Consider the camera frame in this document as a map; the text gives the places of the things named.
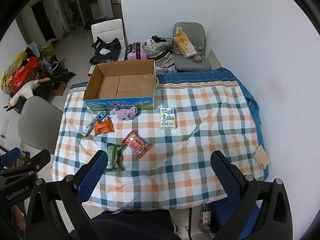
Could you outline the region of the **green snack packet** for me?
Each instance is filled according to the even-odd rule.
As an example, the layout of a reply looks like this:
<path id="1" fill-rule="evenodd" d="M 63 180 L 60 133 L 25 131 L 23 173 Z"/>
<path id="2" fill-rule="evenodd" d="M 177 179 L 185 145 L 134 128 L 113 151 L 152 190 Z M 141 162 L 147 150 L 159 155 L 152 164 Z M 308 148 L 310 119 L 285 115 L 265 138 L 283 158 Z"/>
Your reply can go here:
<path id="1" fill-rule="evenodd" d="M 120 156 L 124 146 L 124 144 L 107 143 L 108 163 L 105 172 L 121 172 L 124 170 L 120 164 Z"/>

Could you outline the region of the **red snack packet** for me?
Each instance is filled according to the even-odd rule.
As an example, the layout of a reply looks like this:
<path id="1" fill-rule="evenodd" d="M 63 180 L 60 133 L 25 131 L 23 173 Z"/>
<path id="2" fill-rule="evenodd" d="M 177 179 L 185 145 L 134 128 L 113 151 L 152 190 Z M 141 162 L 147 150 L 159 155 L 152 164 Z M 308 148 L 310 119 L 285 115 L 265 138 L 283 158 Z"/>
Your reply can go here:
<path id="1" fill-rule="evenodd" d="M 129 146 L 136 153 L 137 159 L 142 158 L 152 146 L 139 137 L 136 129 L 133 129 L 121 143 Z"/>

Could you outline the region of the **yellow blue tissue pack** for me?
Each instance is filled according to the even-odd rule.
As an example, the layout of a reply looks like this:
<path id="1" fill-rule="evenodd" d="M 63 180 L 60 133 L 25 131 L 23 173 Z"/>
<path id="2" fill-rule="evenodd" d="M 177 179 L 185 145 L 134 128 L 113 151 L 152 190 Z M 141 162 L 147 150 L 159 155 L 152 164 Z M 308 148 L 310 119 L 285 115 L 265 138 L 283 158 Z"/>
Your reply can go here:
<path id="1" fill-rule="evenodd" d="M 176 128 L 174 108 L 168 108 L 168 107 L 160 108 L 160 128 L 161 129 Z"/>

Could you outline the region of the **beige paper napkins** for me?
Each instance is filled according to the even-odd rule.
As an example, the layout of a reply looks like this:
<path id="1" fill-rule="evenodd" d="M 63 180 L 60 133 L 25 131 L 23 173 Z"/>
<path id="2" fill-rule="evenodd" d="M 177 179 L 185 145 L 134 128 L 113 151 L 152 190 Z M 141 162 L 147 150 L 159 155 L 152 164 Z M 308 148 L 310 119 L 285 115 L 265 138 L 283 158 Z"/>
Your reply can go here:
<path id="1" fill-rule="evenodd" d="M 270 163 L 270 158 L 261 145 L 256 149 L 253 159 L 263 169 L 266 169 Z"/>

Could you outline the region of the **white power strip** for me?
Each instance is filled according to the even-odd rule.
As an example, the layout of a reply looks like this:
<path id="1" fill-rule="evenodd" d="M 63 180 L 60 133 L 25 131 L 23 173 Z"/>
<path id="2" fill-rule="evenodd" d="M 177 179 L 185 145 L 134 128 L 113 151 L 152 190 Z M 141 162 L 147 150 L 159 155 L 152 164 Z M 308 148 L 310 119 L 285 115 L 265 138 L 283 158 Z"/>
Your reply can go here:
<path id="1" fill-rule="evenodd" d="M 210 224 L 210 220 L 211 220 L 211 211 L 210 210 L 203 208 L 200 216 L 201 216 L 202 225 L 209 225 Z"/>

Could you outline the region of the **grey chair near table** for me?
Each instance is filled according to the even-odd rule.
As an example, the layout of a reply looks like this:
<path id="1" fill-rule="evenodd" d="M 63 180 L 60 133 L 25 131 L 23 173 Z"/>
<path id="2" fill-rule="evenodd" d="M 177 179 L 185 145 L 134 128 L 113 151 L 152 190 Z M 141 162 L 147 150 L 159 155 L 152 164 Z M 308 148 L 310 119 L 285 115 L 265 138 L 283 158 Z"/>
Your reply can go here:
<path id="1" fill-rule="evenodd" d="M 27 145 L 54 154 L 63 111 L 38 96 L 29 98 L 21 111 L 18 134 Z"/>

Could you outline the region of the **white goose plush toy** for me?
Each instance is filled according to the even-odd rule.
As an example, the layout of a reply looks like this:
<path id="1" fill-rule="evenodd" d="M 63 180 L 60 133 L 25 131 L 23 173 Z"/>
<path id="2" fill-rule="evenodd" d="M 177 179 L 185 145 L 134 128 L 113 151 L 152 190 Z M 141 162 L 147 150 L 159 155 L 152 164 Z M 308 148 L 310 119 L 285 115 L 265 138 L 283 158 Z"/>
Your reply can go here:
<path id="1" fill-rule="evenodd" d="M 31 98 L 32 96 L 34 96 L 33 91 L 37 89 L 41 83 L 48 81 L 50 81 L 49 77 L 29 81 L 10 99 L 9 103 L 6 106 L 4 106 L 4 109 L 6 109 L 7 112 L 13 109 L 15 105 L 18 103 L 20 97 L 23 97 L 25 99 Z"/>

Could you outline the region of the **plaid quilt on table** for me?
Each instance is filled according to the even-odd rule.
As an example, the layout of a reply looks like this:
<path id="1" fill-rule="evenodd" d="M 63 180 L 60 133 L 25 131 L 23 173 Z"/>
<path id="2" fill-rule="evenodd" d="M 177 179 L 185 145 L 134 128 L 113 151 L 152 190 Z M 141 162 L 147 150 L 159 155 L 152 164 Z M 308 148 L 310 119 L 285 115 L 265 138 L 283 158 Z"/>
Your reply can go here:
<path id="1" fill-rule="evenodd" d="M 89 204 L 109 211 L 123 209 L 186 209 L 225 198 L 210 156 L 220 150 L 229 162 L 257 180 L 268 169 L 253 159 L 263 146 L 259 106 L 245 86 L 227 69 L 159 76 L 155 109 L 141 110 L 130 121 L 112 118 L 115 132 L 81 136 L 96 116 L 83 101 L 87 84 L 71 87 L 63 110 L 53 156 L 52 179 L 75 174 L 107 143 L 120 144 L 136 129 L 152 144 L 146 154 L 125 147 L 121 172 L 105 172 Z M 160 108 L 174 108 L 176 128 L 160 128 Z"/>

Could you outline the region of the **red plastic bag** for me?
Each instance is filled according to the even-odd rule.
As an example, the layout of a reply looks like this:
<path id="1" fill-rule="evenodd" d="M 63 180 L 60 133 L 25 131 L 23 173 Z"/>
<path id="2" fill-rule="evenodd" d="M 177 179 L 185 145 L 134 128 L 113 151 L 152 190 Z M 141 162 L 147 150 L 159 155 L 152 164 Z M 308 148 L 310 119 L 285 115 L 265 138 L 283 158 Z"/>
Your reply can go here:
<path id="1" fill-rule="evenodd" d="M 39 59 L 36 57 L 29 58 L 27 63 L 13 75 L 13 78 L 9 83 L 9 91 L 16 94 L 26 83 L 26 79 L 35 79 L 37 68 L 39 68 Z"/>

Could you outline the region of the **small cardboard box on floor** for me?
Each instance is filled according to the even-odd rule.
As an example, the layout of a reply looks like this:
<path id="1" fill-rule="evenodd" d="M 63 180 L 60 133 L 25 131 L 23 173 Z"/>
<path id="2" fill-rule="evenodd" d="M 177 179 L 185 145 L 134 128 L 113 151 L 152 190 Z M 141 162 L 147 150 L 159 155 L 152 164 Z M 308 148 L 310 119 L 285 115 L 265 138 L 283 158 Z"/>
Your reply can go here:
<path id="1" fill-rule="evenodd" d="M 62 82 L 57 89 L 52 90 L 52 94 L 54 96 L 63 96 L 66 88 L 67 88 L 67 84 Z"/>

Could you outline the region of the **open cardboard box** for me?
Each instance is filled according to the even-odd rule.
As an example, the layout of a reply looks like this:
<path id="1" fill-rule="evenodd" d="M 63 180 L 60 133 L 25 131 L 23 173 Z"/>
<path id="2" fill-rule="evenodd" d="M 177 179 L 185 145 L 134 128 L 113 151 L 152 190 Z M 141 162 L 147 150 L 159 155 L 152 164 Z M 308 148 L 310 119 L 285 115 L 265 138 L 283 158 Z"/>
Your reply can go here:
<path id="1" fill-rule="evenodd" d="M 83 101 L 92 111 L 155 109 L 156 74 L 153 60 L 109 62 L 96 65 Z"/>

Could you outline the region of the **grey flat board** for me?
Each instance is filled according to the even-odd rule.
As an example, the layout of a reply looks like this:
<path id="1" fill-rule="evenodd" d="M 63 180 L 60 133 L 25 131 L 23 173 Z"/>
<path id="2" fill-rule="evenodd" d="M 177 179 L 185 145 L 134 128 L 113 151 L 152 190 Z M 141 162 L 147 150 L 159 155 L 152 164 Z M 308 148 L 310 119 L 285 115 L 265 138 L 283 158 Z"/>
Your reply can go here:
<path id="1" fill-rule="evenodd" d="M 221 64 L 218 60 L 218 58 L 216 57 L 215 53 L 213 52 L 213 50 L 211 49 L 208 53 L 208 57 L 207 57 L 209 63 L 210 63 L 210 69 L 211 70 L 216 70 L 218 68 L 221 67 Z"/>

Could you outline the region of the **tape roll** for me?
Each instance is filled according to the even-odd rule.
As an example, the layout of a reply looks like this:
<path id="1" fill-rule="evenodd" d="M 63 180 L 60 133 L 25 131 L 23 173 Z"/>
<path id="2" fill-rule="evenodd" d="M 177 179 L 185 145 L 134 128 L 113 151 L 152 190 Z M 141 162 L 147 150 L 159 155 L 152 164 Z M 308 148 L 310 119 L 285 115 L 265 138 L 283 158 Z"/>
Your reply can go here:
<path id="1" fill-rule="evenodd" d="M 201 63 L 203 61 L 201 55 L 194 55 L 192 60 L 193 60 L 194 63 L 197 63 L 197 64 L 199 64 L 199 63 Z"/>

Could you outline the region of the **black bag on chair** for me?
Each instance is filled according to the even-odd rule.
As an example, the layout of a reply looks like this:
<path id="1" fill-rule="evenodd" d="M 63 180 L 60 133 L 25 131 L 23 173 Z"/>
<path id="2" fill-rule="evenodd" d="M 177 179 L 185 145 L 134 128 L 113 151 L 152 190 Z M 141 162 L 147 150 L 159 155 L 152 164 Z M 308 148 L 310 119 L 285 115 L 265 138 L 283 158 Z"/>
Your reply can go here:
<path id="1" fill-rule="evenodd" d="M 94 55 L 89 61 L 90 64 L 118 61 L 122 49 L 117 37 L 111 42 L 105 42 L 98 36 L 91 47 L 94 49 Z"/>

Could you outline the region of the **white padded chair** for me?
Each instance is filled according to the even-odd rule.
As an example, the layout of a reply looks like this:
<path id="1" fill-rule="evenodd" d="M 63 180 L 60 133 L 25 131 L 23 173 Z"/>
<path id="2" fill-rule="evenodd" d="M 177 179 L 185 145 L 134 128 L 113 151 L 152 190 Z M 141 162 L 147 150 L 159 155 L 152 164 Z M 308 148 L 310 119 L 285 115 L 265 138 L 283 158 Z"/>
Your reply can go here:
<path id="1" fill-rule="evenodd" d="M 122 47 L 118 61 L 124 61 L 126 59 L 125 33 L 123 20 L 121 18 L 93 24 L 91 26 L 91 31 L 94 42 L 97 40 L 98 36 L 105 42 L 111 42 L 117 37 Z M 96 65 L 97 64 L 89 63 L 88 76 L 92 75 Z"/>

